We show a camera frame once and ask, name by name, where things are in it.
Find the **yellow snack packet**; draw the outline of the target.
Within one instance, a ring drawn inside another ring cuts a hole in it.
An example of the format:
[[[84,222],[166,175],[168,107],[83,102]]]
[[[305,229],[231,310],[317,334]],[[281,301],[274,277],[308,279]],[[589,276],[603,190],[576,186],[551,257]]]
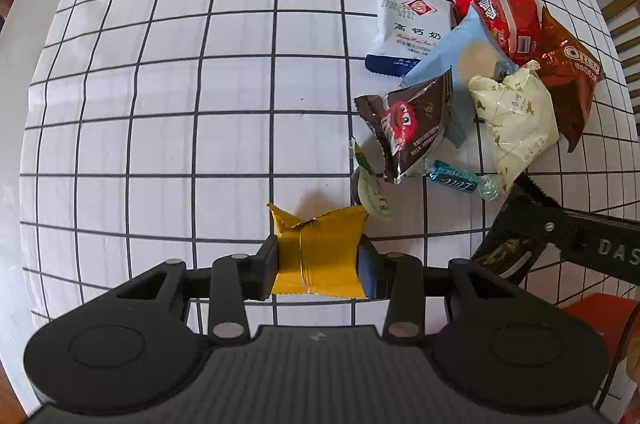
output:
[[[363,299],[357,274],[358,245],[369,213],[342,207],[303,219],[268,205],[278,237],[279,271],[271,292]]]

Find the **teal candy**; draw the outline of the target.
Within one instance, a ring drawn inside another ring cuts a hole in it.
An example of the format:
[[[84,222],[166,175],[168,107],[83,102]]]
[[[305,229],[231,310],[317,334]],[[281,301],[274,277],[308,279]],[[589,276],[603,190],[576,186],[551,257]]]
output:
[[[497,175],[478,175],[438,159],[426,159],[414,172],[435,184],[465,193],[477,193],[483,200],[500,196],[502,181]]]

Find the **cream patterned snack pouch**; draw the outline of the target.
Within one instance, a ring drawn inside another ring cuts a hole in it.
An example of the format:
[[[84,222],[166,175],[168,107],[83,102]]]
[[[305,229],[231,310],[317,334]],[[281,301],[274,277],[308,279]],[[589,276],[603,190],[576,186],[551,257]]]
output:
[[[538,77],[540,65],[529,60],[498,82],[482,76],[468,83],[477,117],[487,126],[501,189],[514,181],[559,140],[552,97]]]

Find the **brown M&M's packet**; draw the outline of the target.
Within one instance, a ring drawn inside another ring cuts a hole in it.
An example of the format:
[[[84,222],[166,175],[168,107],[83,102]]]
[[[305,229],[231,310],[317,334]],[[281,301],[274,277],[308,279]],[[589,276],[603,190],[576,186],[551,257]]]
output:
[[[382,150],[387,183],[400,184],[440,144],[450,118],[451,99],[451,70],[385,96],[355,98],[358,114]]]

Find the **brown Oreo bag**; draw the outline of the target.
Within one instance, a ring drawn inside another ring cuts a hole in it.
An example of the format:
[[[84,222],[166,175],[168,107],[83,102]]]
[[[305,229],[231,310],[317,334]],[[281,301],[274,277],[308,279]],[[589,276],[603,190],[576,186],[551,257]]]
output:
[[[558,130],[572,153],[590,117],[596,86],[604,79],[602,64],[546,6],[541,10],[535,56],[538,76],[551,94]]]

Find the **light blue cookie packet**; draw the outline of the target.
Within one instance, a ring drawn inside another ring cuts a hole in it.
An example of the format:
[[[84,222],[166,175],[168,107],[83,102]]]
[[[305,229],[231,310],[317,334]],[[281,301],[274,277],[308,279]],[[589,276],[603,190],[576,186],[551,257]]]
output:
[[[408,88],[432,80],[447,70],[451,71],[452,97],[445,136],[454,147],[460,148],[475,118],[469,80],[486,77],[500,82],[518,70],[504,54],[475,5],[471,5],[460,24],[401,79],[400,86]]]

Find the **red chips bag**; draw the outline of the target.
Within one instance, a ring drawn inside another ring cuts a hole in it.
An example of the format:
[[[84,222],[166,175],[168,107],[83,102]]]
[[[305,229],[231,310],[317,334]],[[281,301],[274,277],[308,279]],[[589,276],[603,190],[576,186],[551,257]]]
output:
[[[459,18],[474,6],[486,27],[514,64],[534,59],[541,42],[536,0],[454,0]]]

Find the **white blue milk tablet packet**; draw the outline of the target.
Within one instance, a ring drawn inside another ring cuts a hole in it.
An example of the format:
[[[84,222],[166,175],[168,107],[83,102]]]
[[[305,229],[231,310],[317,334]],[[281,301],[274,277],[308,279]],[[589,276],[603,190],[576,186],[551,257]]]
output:
[[[373,73],[402,78],[456,25],[446,0],[376,0],[378,31],[364,66]]]

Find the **white red cardboard box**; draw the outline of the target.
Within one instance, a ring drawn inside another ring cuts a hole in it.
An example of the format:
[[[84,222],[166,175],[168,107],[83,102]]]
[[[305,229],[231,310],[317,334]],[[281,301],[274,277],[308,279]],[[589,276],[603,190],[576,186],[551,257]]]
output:
[[[586,322],[601,334],[608,351],[608,366],[612,366],[620,337],[638,304],[635,300],[596,293],[563,307],[562,311]]]

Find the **small round jelly cup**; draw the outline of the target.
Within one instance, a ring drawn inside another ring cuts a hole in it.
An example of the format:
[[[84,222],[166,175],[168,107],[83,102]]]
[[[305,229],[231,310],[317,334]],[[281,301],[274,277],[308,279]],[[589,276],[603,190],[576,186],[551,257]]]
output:
[[[357,166],[350,180],[352,199],[361,205],[370,216],[383,221],[390,219],[390,205],[378,177],[362,166]]]

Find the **wooden slat chair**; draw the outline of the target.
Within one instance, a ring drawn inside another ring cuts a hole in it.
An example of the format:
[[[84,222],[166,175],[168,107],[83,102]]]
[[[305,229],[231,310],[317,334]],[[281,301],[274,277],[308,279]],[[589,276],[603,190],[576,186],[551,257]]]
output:
[[[613,0],[602,13],[620,57],[634,111],[634,123],[639,127],[639,0]]]

